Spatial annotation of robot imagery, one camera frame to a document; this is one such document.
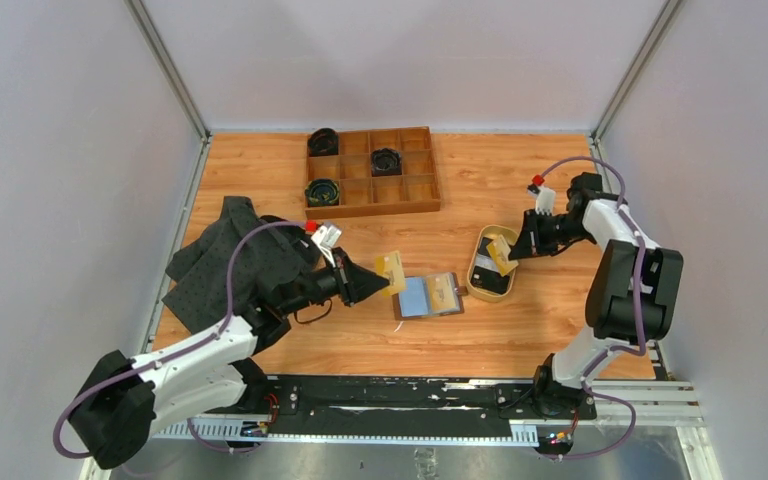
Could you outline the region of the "yellow oval card tray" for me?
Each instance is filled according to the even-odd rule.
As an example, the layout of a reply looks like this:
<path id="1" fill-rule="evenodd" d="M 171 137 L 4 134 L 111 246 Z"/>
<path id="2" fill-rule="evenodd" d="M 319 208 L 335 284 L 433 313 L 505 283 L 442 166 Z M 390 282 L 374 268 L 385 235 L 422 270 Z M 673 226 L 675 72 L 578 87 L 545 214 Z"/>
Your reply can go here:
<path id="1" fill-rule="evenodd" d="M 478 239 L 477 239 L 476 244 L 475 244 L 475 246 L 473 248 L 473 254 L 472 254 L 471 263 L 470 263 L 470 266 L 469 266 L 468 271 L 467 271 L 467 285 L 466 285 L 466 287 L 467 287 L 467 290 L 468 290 L 469 294 L 471 296 L 479 299 L 479 300 L 490 302 L 490 303 L 501 302 L 503 299 L 505 299 L 510 294 L 510 292 L 512 291 L 513 285 L 514 285 L 515 278 L 516 278 L 516 270 L 512 273 L 513 274 L 513 279 L 512 279 L 509 291 L 507 293 L 503 294 L 503 295 L 492 294 L 492 293 L 484 291 L 482 289 L 478 289 L 478 288 L 473 287 L 470 284 L 470 274 L 472 273 L 472 267 L 473 267 L 473 263 L 474 263 L 474 256 L 475 256 L 475 253 L 476 253 L 476 249 L 477 249 L 477 247 L 479 245 L 480 239 L 482 237 L 489 237 L 489 238 L 493 239 L 493 238 L 495 238 L 496 236 L 499 236 L 499 235 L 504 236 L 507 239 L 508 243 L 510 243 L 510 244 L 512 244 L 516 240 L 516 233 L 512 229 L 510 229 L 510 228 L 507 228 L 507 227 L 504 227 L 504 226 L 500 226 L 500 225 L 487 225 L 487 226 L 485 226 L 480 231 L 480 233 L 478 235 Z"/>

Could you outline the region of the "brown leather card holder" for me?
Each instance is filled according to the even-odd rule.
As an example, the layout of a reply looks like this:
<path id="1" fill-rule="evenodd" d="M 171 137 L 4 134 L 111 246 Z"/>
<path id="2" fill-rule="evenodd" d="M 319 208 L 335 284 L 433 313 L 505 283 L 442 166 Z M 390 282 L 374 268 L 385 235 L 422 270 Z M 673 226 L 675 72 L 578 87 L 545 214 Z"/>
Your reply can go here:
<path id="1" fill-rule="evenodd" d="M 466 288 L 460 284 L 458 277 L 454 272 L 446 273 L 452 273 L 455 277 L 457 294 L 459 297 L 458 311 L 442 315 L 431 313 L 426 289 L 426 277 L 429 275 L 411 276 L 406 278 L 407 288 L 403 292 L 393 296 L 395 319 L 398 321 L 406 321 L 463 314 L 465 312 L 463 297 L 467 294 Z"/>

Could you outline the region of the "gold VIP card 8835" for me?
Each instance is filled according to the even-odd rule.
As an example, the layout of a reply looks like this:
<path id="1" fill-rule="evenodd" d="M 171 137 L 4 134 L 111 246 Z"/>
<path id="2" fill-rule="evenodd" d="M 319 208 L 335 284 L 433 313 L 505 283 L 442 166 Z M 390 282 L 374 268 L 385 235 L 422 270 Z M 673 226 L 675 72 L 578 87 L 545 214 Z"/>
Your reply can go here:
<path id="1" fill-rule="evenodd" d="M 431 313 L 442 315 L 459 310 L 457 286 L 452 273 L 427 276 L 426 289 Z"/>

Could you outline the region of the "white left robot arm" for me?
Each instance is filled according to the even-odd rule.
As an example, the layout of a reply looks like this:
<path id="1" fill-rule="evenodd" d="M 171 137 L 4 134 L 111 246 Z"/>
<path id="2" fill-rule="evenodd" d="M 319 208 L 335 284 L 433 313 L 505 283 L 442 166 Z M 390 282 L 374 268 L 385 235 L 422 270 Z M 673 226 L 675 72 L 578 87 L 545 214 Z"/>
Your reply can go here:
<path id="1" fill-rule="evenodd" d="M 334 261 L 321 269 L 272 290 L 258 282 L 230 318 L 183 341 L 132 358 L 119 350 L 104 355 L 58 422 L 76 432 L 86 448 L 84 457 L 112 469 L 170 425 L 232 405 L 243 413 L 256 412 L 267 389 L 247 369 L 253 355 L 289 331 L 289 316 L 334 296 L 353 306 L 388 285 L 388 278 L 336 248 Z"/>

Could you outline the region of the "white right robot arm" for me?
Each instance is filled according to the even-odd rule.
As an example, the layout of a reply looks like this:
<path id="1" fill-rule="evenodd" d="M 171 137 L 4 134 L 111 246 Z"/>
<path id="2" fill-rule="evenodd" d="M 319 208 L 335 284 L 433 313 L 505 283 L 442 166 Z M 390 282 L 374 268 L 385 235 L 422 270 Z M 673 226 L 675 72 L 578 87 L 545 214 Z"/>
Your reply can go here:
<path id="1" fill-rule="evenodd" d="M 555 193 L 542 176 L 528 190 L 535 206 L 523 214 L 509 260 L 552 257 L 587 241 L 602 256 L 586 297 L 585 325 L 534 376 L 531 403 L 544 417 L 580 408 L 590 382 L 621 354 L 642 356 L 650 341 L 671 327 L 683 256 L 652 240 L 632 218 L 624 198 L 601 188 L 595 173 L 574 177 L 564 213 L 555 214 Z"/>

